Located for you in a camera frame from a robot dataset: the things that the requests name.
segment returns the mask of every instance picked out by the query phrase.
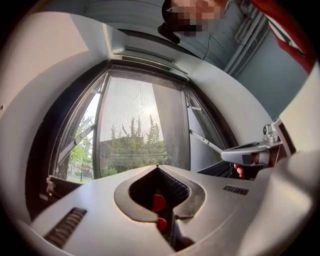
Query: mesh screen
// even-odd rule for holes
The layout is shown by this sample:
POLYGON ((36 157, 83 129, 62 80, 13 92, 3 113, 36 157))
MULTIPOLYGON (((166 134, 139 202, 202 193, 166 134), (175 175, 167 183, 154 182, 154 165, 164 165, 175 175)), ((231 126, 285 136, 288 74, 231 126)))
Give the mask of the mesh screen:
POLYGON ((179 90, 113 77, 101 111, 101 177, 156 164, 184 168, 179 90))

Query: sky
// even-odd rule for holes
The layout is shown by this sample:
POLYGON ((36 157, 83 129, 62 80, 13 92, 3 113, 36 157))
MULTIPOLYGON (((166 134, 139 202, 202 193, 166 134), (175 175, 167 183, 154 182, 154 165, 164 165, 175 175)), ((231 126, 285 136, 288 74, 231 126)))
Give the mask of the sky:
MULTIPOLYGON (((84 117, 93 116, 96 118, 97 107, 100 94, 96 94, 90 102, 84 117)), ((100 130, 100 141, 111 140, 111 128, 114 125, 118 138, 119 132, 125 136, 122 131, 122 124, 126 131, 130 133, 132 117, 135 119, 135 129, 138 127, 137 120, 141 119, 141 130, 146 140, 147 133, 150 130, 150 115, 152 115, 154 124, 159 127, 159 139, 163 141, 163 134, 157 109, 156 99, 153 86, 151 83, 131 80, 126 78, 113 77, 107 91, 102 122, 100 130)), ((87 136, 88 139, 93 137, 93 131, 87 136)))

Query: white panel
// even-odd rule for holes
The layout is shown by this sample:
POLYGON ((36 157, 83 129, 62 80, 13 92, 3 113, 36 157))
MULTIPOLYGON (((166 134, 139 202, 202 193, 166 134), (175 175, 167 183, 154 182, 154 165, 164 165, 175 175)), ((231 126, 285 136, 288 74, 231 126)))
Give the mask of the white panel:
POLYGON ((218 107, 241 144, 262 139, 263 127, 272 122, 259 101, 238 81, 203 60, 183 54, 175 64, 218 107))
POLYGON ((320 68, 314 66, 300 92, 280 114, 297 151, 320 149, 320 68))
POLYGON ((60 12, 29 16, 7 45, 0 78, 0 187, 8 209, 24 222, 30 221, 27 161, 44 116, 67 86, 107 57, 100 22, 60 12))

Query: hand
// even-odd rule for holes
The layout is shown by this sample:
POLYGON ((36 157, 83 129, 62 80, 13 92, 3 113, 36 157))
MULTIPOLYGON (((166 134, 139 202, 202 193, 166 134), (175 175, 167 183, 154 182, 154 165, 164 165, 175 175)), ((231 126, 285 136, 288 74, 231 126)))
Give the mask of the hand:
POLYGON ((236 172, 239 174, 239 177, 244 178, 245 177, 244 168, 242 166, 240 166, 239 164, 234 164, 233 166, 236 169, 236 172))
MULTIPOLYGON (((252 162, 254 164, 259 163, 259 154, 252 154, 252 162)), ((245 169, 239 164, 234 164, 233 166, 236 169, 236 172, 239 174, 239 177, 244 178, 245 177, 245 169)))

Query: window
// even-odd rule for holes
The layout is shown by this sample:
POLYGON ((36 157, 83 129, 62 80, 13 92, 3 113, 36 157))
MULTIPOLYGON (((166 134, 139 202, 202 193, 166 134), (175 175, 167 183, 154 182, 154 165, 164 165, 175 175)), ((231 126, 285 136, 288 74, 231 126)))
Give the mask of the window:
POLYGON ((133 67, 96 77, 62 127, 52 175, 80 184, 157 164, 197 172, 225 148, 187 83, 133 67))
POLYGON ((97 128, 101 177, 156 164, 189 169, 183 85, 138 74, 112 72, 97 128))

